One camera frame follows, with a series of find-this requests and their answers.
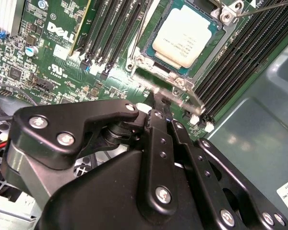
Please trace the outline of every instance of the black dimm slot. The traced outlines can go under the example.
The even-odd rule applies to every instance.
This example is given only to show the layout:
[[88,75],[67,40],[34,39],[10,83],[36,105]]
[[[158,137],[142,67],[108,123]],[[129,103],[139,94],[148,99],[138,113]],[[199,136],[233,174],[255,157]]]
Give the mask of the black dimm slot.
[[110,25],[110,22],[114,19],[114,17],[117,15],[115,13],[116,9],[119,7],[119,13],[122,9],[122,3],[125,2],[126,0],[115,0],[112,2],[109,12],[107,14],[107,19],[106,21],[103,23],[102,28],[98,34],[97,40],[95,41],[95,44],[92,46],[91,50],[90,50],[90,55],[91,57],[94,59],[95,58],[95,54],[97,53],[98,49],[100,48],[101,42],[105,37],[106,31],[108,29]]
[[112,47],[112,44],[114,42],[114,40],[116,39],[116,36],[118,34],[118,31],[120,30],[120,25],[122,25],[122,23],[124,22],[125,20],[125,15],[128,13],[128,11],[130,10],[128,6],[131,6],[131,3],[133,2],[134,0],[128,0],[125,5],[123,6],[124,10],[121,12],[121,15],[120,15],[120,18],[117,20],[116,24],[115,24],[115,27],[114,27],[114,30],[112,31],[110,37],[109,37],[109,40],[107,42],[107,44],[105,45],[105,48],[102,50],[102,52],[100,52],[100,55],[97,59],[99,59],[100,57],[103,58],[102,60],[102,63],[104,63],[104,60],[106,59],[106,56],[108,55],[111,47]]
[[222,88],[226,88],[226,84],[225,86],[223,86],[222,84],[224,84],[224,82],[229,79],[231,72],[237,67],[239,66],[239,64],[241,62],[243,62],[244,58],[246,56],[249,56],[249,52],[250,49],[254,46],[254,42],[255,39],[258,36],[262,35],[264,31],[266,31],[272,24],[272,22],[270,22],[271,20],[275,21],[276,17],[279,15],[279,12],[281,12],[284,8],[276,8],[273,10],[273,12],[266,18],[265,22],[263,25],[259,25],[256,28],[256,31],[254,32],[253,36],[252,36],[252,40],[249,40],[248,43],[243,45],[243,48],[238,50],[238,58],[236,58],[232,63],[230,63],[230,67],[228,68],[224,68],[223,71],[221,71],[218,75],[218,79],[214,82],[214,84],[209,88],[209,90],[207,90],[201,97],[201,99],[204,101],[204,103],[208,103],[209,99],[217,93],[217,91],[220,89],[220,87]]
[[127,37],[129,36],[130,32],[132,31],[136,21],[137,21],[137,18],[139,17],[139,14],[141,12],[141,10],[144,8],[144,4],[138,4],[136,6],[136,9],[131,17],[131,20],[127,26],[127,30],[124,32],[123,36],[121,37],[120,39],[120,42],[118,44],[118,46],[116,47],[114,53],[112,54],[112,57],[110,58],[109,60],[109,66],[110,68],[113,67],[113,65],[115,64],[117,58],[119,57],[119,54],[125,44],[125,41],[127,39]]
[[[267,6],[267,5],[271,5],[273,3],[275,3],[276,0],[268,0],[265,1],[262,4],[262,7]],[[232,56],[237,50],[237,47],[240,47],[242,45],[242,43],[245,42],[245,40],[249,37],[249,34],[251,34],[251,32],[254,30],[255,26],[258,25],[258,23],[260,21],[262,21],[262,19],[268,14],[268,11],[264,11],[261,13],[258,13],[256,15],[254,15],[244,26],[244,28],[241,30],[240,34],[241,37],[237,37],[233,43],[231,44],[231,49],[228,49],[227,53],[224,54],[222,57],[222,59],[220,61],[218,61],[216,63],[216,65],[211,69],[210,72],[207,73],[207,75],[203,78],[202,82],[200,83],[200,85],[197,87],[197,89],[195,90],[195,93],[200,97],[203,92],[208,89],[208,86],[211,85],[214,80],[217,78],[218,76],[218,71],[220,70],[220,67],[223,65],[226,65],[228,62],[228,59],[230,56]]]
[[[281,27],[283,26],[283,24],[288,20],[288,11],[285,11],[283,13],[284,14],[282,14],[282,16],[279,16],[280,18],[278,17],[274,19],[274,22],[276,23],[276,25],[271,24],[269,23],[269,21],[267,21],[267,24],[273,26],[273,30],[270,29],[266,33],[265,38],[271,38],[273,36],[273,33],[275,33],[276,31],[279,31]],[[251,47],[247,47],[246,48],[247,52],[243,54],[240,60],[238,60],[238,64],[236,63],[233,64],[233,67],[231,69],[234,68],[234,70],[230,69],[229,71],[231,71],[231,73],[229,74],[225,73],[225,76],[228,78],[225,79],[222,83],[218,82],[217,83],[218,85],[216,85],[215,87],[211,89],[211,94],[207,95],[210,97],[208,98],[208,100],[205,100],[206,106],[214,105],[216,103],[216,100],[218,100],[222,96],[222,94],[224,93],[224,90],[228,90],[231,87],[231,85],[234,84],[234,82],[239,79],[239,77],[236,77],[236,76],[239,76],[241,72],[245,71],[248,68],[249,63],[253,62],[254,59],[257,58],[257,56],[260,54],[263,47],[266,45],[267,40],[265,38],[260,39],[262,34],[259,34],[258,36],[259,37],[256,39],[256,44],[254,45],[254,47],[252,47],[252,50],[249,52]]]
[[[280,16],[280,18],[277,18],[277,22],[276,25],[273,25],[273,29],[270,29],[268,31],[268,33],[265,35],[265,37],[270,38],[273,37],[273,34],[279,30],[281,30],[281,27],[284,25],[284,23],[286,23],[286,21],[288,20],[288,17],[284,14],[282,16]],[[253,47],[252,52],[247,54],[247,56],[245,56],[247,59],[246,60],[241,60],[242,65],[238,66],[238,68],[236,68],[234,70],[233,73],[231,73],[231,75],[233,76],[231,79],[229,79],[226,83],[222,83],[222,88],[223,89],[229,89],[234,83],[235,81],[237,81],[240,77],[240,75],[238,76],[239,73],[245,71],[247,68],[249,68],[249,63],[250,62],[254,62],[255,59],[258,59],[258,55],[261,53],[262,49],[264,49],[263,47],[265,47],[267,43],[266,39],[261,39],[259,40],[259,42],[256,44],[255,47]],[[211,100],[206,101],[206,105],[207,106],[212,106],[216,103],[216,100],[219,99],[222,94],[224,93],[224,90],[216,90],[217,93],[215,93],[214,95],[212,95],[210,98]]]
[[[287,30],[287,31],[282,35],[282,37],[281,37],[279,40],[277,40],[277,41],[280,42],[283,38],[286,37],[286,35],[288,35],[288,30]],[[270,53],[271,53],[271,52],[267,52],[266,55],[265,55],[265,58],[263,58],[263,59],[266,59],[266,58],[270,55]],[[259,66],[259,65],[254,66],[254,67],[252,68],[252,71],[249,71],[249,75],[252,75],[253,73],[255,73],[255,72],[256,72],[256,68],[257,68],[258,66]],[[249,78],[245,78],[242,82],[240,82],[239,84],[237,84],[237,85],[233,88],[233,90],[232,90],[228,95],[226,95],[226,96],[223,98],[222,103],[218,103],[216,107],[214,106],[213,108],[209,109],[209,114],[210,114],[212,117],[216,116],[217,113],[223,108],[223,106],[226,105],[226,104],[230,101],[230,99],[235,95],[235,93],[240,89],[240,87],[241,87],[248,79],[249,79]]]
[[[284,39],[288,35],[288,23],[282,28],[282,32],[278,34],[278,36],[275,36],[272,40],[272,43],[268,42],[268,48],[264,50],[263,52],[260,52],[259,57],[260,61],[265,61],[268,56],[273,52],[273,49],[275,46],[279,45],[282,39]],[[229,91],[226,92],[221,98],[218,99],[218,101],[215,104],[211,104],[208,106],[207,111],[211,116],[215,116],[224,105],[231,99],[231,97],[239,90],[239,88],[249,79],[249,77],[256,72],[258,66],[260,66],[262,63],[258,61],[257,63],[253,64],[250,63],[249,66],[251,68],[244,73],[244,77],[241,78],[241,80],[236,83],[236,85]]]
[[109,6],[111,5],[111,3],[112,3],[112,0],[103,0],[101,6],[98,8],[97,14],[95,16],[95,19],[94,19],[92,25],[91,25],[88,36],[86,37],[86,43],[84,46],[84,52],[85,53],[88,53],[89,50],[91,49],[91,47],[94,45],[96,35],[98,35],[98,33],[100,32],[102,24],[105,20],[105,18],[103,18],[101,20],[101,22],[99,22],[99,18],[105,17],[105,15],[107,14],[107,12],[110,8]]

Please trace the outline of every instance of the bolt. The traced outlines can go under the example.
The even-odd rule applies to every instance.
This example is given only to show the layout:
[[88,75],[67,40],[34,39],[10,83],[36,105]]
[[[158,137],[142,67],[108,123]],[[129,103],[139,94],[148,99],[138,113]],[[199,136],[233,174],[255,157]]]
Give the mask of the bolt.
[[126,108],[128,110],[130,110],[130,111],[134,111],[135,110],[135,108],[134,108],[134,106],[132,104],[126,104]]
[[221,210],[221,217],[223,219],[223,221],[230,227],[234,227],[235,226],[235,220],[234,217],[232,216],[232,214],[230,212],[228,212],[225,209]]
[[45,0],[40,0],[40,1],[38,1],[38,7],[40,8],[40,9],[42,9],[42,10],[44,10],[44,11],[46,11],[46,10],[48,10],[48,2],[47,1],[45,1]]
[[160,119],[163,118],[163,115],[162,115],[160,112],[155,112],[155,115],[156,115],[157,117],[159,117]]
[[203,145],[205,145],[205,147],[210,148],[210,145],[207,141],[203,140]]
[[70,146],[75,142],[75,139],[69,133],[60,133],[57,140],[61,145]]
[[224,23],[229,23],[229,22],[231,21],[231,19],[232,19],[231,13],[226,13],[226,14],[223,14],[223,15],[221,16],[221,20],[222,20],[222,22],[224,22]]
[[40,116],[34,116],[30,118],[29,124],[33,128],[46,128],[48,126],[48,121]]
[[284,222],[283,218],[282,218],[280,215],[278,215],[278,214],[275,213],[274,216],[275,216],[275,219],[276,219],[281,225],[285,226],[285,222]]
[[177,126],[177,128],[183,128],[182,124],[178,123],[178,122],[176,122],[176,126]]
[[264,217],[265,221],[266,221],[269,225],[274,225],[274,221],[273,221],[272,217],[271,217],[268,213],[264,212],[264,213],[263,213],[263,217]]
[[184,80],[183,79],[177,79],[176,80],[176,83],[178,84],[178,85],[180,85],[180,86],[184,86]]
[[168,204],[169,202],[171,202],[171,195],[169,193],[169,190],[164,187],[156,188],[156,197],[163,204]]

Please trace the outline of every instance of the ram slot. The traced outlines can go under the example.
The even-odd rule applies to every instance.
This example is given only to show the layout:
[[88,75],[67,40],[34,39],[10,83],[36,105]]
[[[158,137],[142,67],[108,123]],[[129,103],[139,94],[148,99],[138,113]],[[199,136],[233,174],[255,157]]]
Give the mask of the ram slot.
[[207,111],[215,116],[231,97],[244,85],[244,83],[262,66],[274,48],[288,35],[288,6],[275,20],[268,34],[257,42],[249,53],[249,61],[242,62],[232,74],[232,78],[224,84],[224,89],[218,91],[207,105]]
[[98,60],[99,54],[101,54],[107,45],[113,30],[116,27],[120,27],[120,25],[117,24],[117,22],[120,20],[123,15],[121,14],[123,12],[124,7],[129,7],[126,5],[127,0],[119,0],[117,1],[116,7],[114,8],[114,13],[111,18],[109,18],[109,24],[105,24],[103,27],[103,30],[100,32],[100,36],[98,37],[95,48],[92,51],[93,59]]
[[104,64],[108,61],[108,57],[111,56],[111,53],[113,52],[113,46],[115,46],[115,40],[119,36],[119,31],[126,30],[126,26],[128,25],[130,21],[130,15],[133,14],[135,11],[134,5],[137,5],[139,0],[128,0],[125,2],[125,5],[123,6],[123,11],[120,14],[119,19],[116,21],[116,25],[114,26],[114,30],[112,30],[112,33],[109,36],[108,42],[104,46],[104,48],[101,50],[98,56],[98,60],[101,59],[101,64]]
[[98,8],[96,17],[91,25],[88,36],[86,37],[86,42],[84,45],[84,53],[86,54],[89,53],[89,51],[94,46],[96,38],[98,37],[100,29],[102,28],[103,22],[107,17],[108,11],[113,1],[114,0],[104,0],[100,5],[100,7]]
[[[265,1],[262,7],[272,5],[276,2],[277,2],[276,0]],[[264,21],[268,13],[269,11],[258,13],[254,15],[246,23],[246,25],[240,32],[240,37],[237,37],[233,41],[233,43],[230,46],[231,48],[227,50],[226,55],[222,56],[222,58],[213,66],[213,68],[206,74],[206,76],[202,79],[202,81],[197,85],[195,90],[195,93],[197,95],[201,97],[210,88],[210,86],[214,84],[215,80],[218,79],[218,73],[230,63],[231,59],[235,55],[237,47],[243,45],[243,43],[251,37],[251,34],[254,32],[256,26],[258,26],[261,22]]]
[[218,73],[218,78],[214,82],[214,84],[212,84],[205,93],[200,95],[201,99],[205,103],[208,103],[219,89],[226,87],[224,83],[227,81],[227,79],[230,78],[230,76],[232,76],[231,75],[232,71],[234,71],[240,64],[243,64],[243,62],[247,61],[246,57],[249,57],[249,53],[251,52],[254,44],[257,44],[258,42],[262,41],[261,38],[263,36],[269,37],[270,34],[265,34],[265,32],[267,30],[270,32],[273,31],[269,30],[269,28],[273,26],[276,20],[278,20],[278,16],[280,15],[279,13],[282,12],[282,10],[284,10],[284,8],[276,8],[272,10],[272,12],[270,12],[270,14],[267,17],[265,17],[264,20],[265,23],[257,25],[256,29],[252,33],[252,39],[247,40],[240,49],[237,49],[235,58],[232,59],[232,61],[230,62],[229,65],[227,65],[226,68],[223,68]]
[[127,38],[129,37],[132,29],[134,28],[134,25],[138,21],[140,13],[145,9],[145,6],[147,7],[147,4],[145,4],[145,2],[146,2],[145,0],[142,0],[141,4],[138,4],[136,6],[136,9],[135,9],[131,19],[129,20],[129,23],[127,24],[127,29],[122,34],[120,41],[119,41],[118,45],[116,46],[113,54],[109,57],[108,69],[111,69],[114,66],[114,64],[116,63],[116,61],[119,57],[119,54],[120,54],[123,46],[125,45]]

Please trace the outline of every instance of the heatsink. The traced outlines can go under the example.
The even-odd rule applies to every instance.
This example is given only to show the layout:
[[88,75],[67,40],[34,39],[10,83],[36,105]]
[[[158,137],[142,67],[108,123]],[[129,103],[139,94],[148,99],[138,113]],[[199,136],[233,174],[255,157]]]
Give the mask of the heatsink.
[[19,32],[25,0],[0,0],[0,32],[14,36]]

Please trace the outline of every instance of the capacitor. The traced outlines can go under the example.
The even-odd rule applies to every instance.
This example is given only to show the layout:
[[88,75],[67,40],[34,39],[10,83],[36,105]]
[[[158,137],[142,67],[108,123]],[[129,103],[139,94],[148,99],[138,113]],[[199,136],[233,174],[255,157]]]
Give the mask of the capacitor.
[[38,54],[38,48],[36,46],[29,46],[25,49],[25,54],[29,57],[36,56]]

